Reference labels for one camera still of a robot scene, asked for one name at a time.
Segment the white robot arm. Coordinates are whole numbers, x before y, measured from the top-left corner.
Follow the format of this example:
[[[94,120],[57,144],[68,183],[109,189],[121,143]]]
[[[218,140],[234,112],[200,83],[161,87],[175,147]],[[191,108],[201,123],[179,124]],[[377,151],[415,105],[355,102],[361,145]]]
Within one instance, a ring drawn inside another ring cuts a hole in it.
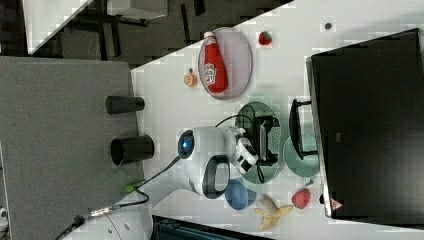
[[[172,192],[186,189],[207,199],[223,195],[230,183],[230,165],[247,174],[259,160],[243,128],[198,127],[177,143],[177,160],[140,188],[155,206]]]

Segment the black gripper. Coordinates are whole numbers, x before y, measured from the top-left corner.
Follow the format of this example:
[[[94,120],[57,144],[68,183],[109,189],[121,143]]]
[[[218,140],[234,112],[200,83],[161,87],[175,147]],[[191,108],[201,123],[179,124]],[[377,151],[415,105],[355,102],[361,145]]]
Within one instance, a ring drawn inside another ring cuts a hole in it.
[[[250,141],[245,137],[239,138],[232,158],[232,164],[239,173],[247,174],[257,163],[258,159],[259,157]]]

